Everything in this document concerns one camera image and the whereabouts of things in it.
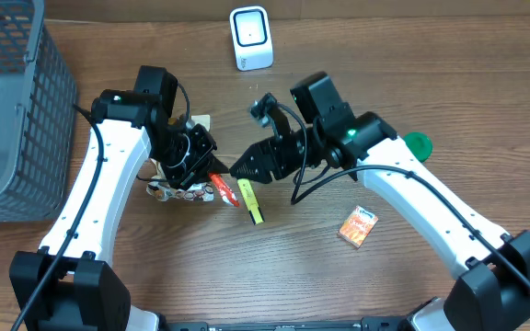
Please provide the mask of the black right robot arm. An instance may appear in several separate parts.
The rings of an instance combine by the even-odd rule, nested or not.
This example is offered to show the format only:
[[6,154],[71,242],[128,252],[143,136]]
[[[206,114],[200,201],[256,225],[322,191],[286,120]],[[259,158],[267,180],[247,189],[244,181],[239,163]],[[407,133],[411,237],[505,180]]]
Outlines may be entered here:
[[409,314],[370,317],[365,330],[514,330],[530,319],[530,233],[509,234],[464,203],[422,163],[419,154],[378,115],[355,115],[328,74],[291,91],[295,108],[272,95],[250,115],[273,135],[253,143],[231,175],[261,184],[302,178],[326,164],[387,201],[428,242],[454,286]]

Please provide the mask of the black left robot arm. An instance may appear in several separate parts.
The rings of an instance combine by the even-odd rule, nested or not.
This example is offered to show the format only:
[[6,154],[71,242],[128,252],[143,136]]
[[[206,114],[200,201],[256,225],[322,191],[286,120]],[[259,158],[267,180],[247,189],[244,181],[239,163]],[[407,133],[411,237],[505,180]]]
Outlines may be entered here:
[[29,330],[166,330],[162,314],[133,305],[112,268],[125,204],[153,159],[173,189],[225,174],[211,134],[184,115],[171,122],[182,86],[164,67],[140,67],[133,89],[104,90],[90,110],[86,157],[60,216],[35,252],[16,252],[9,278]]

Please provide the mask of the brown cookie snack bag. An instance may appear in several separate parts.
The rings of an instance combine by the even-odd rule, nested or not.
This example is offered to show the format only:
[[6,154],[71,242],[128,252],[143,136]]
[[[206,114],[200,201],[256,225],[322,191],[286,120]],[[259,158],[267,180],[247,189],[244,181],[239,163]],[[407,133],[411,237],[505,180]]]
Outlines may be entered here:
[[209,178],[201,179],[199,183],[193,184],[196,180],[191,165],[181,168],[167,167],[161,165],[153,158],[148,161],[153,165],[156,173],[150,177],[146,183],[146,192],[158,201],[168,200],[198,200],[212,201],[213,188],[208,184]]

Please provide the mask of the orange Kleenex tissue pack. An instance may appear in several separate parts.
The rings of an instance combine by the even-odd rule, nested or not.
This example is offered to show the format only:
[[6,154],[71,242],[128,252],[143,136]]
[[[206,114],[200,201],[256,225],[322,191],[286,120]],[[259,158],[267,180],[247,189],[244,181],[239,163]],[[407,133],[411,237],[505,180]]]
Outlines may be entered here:
[[378,217],[361,206],[356,206],[338,230],[338,236],[356,248],[363,245],[372,232]]

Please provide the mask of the green lid glass jar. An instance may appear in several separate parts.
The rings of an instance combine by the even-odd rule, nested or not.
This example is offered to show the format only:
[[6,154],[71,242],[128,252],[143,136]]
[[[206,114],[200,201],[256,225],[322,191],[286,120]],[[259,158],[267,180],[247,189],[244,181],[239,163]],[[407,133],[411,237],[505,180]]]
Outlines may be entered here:
[[432,155],[432,140],[425,133],[410,132],[404,136],[403,140],[421,163],[427,161]]

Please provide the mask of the yellow black marker pen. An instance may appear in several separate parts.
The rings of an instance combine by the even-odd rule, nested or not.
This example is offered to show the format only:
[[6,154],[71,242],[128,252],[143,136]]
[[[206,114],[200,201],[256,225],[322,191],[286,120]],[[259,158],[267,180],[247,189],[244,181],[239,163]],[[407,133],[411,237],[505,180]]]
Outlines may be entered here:
[[255,192],[248,179],[239,179],[237,184],[240,188],[248,213],[255,225],[264,223],[264,218],[256,198]]

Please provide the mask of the red snack bar wrapper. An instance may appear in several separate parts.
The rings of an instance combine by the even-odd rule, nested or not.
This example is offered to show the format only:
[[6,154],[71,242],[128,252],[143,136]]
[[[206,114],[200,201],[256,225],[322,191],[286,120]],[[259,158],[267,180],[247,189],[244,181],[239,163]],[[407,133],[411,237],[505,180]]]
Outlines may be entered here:
[[224,203],[230,205],[230,206],[234,206],[234,207],[239,207],[240,206],[240,203],[239,203],[239,200],[237,199],[236,197],[236,194],[234,193],[234,191],[225,183],[225,181],[223,180],[222,176],[220,174],[216,174],[216,173],[209,173],[208,174],[209,176],[209,179],[211,179],[211,181],[213,182],[215,188],[217,189],[217,191],[219,192],[222,200]]

